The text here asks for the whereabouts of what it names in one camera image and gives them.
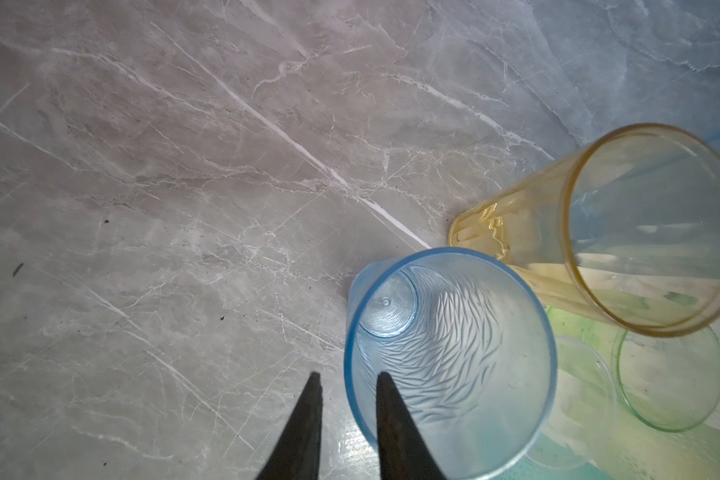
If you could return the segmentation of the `grey-blue frosted tumbler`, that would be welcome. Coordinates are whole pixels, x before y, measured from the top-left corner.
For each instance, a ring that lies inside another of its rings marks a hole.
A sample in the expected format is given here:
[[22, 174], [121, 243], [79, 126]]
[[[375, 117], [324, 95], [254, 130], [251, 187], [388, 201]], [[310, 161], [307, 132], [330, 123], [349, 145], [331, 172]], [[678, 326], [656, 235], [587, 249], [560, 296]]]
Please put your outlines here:
[[434, 248], [372, 263], [349, 289], [344, 381], [371, 445], [384, 372], [446, 477], [493, 479], [526, 455], [547, 421], [557, 351], [517, 273], [474, 250]]

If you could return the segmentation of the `small clear faceted glass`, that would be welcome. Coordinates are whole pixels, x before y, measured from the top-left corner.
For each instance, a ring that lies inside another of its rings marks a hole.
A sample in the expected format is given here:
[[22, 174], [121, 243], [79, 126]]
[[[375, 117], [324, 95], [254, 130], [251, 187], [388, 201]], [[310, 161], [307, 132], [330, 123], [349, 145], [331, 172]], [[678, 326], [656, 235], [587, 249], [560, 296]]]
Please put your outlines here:
[[534, 463], [568, 471], [594, 460], [616, 428], [616, 389], [609, 367], [584, 342], [557, 336], [557, 387], [550, 415], [527, 453]]

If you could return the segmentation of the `small green faceted glass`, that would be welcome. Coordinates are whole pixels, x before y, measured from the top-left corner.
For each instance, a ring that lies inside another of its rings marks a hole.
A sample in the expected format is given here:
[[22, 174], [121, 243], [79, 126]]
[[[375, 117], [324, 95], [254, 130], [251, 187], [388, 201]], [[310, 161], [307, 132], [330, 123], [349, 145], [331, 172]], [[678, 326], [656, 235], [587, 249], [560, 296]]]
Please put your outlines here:
[[720, 401], [720, 341], [709, 327], [667, 338], [624, 331], [615, 340], [611, 367], [621, 401], [659, 431], [690, 430]]

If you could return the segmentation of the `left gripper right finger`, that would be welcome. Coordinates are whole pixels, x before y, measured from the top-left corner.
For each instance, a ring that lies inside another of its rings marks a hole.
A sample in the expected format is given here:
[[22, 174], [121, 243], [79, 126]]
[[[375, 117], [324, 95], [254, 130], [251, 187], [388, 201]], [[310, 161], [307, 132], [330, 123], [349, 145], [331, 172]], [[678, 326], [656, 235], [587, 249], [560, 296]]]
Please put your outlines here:
[[388, 372], [377, 378], [376, 420], [382, 479], [445, 479]]

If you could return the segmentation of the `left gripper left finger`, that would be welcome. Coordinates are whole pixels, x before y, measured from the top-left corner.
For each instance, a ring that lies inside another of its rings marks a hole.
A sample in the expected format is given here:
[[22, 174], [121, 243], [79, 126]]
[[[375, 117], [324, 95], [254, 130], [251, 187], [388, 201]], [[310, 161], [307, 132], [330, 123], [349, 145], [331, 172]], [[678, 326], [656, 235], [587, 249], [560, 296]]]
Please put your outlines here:
[[257, 479], [315, 480], [319, 477], [322, 412], [320, 374], [311, 372]]

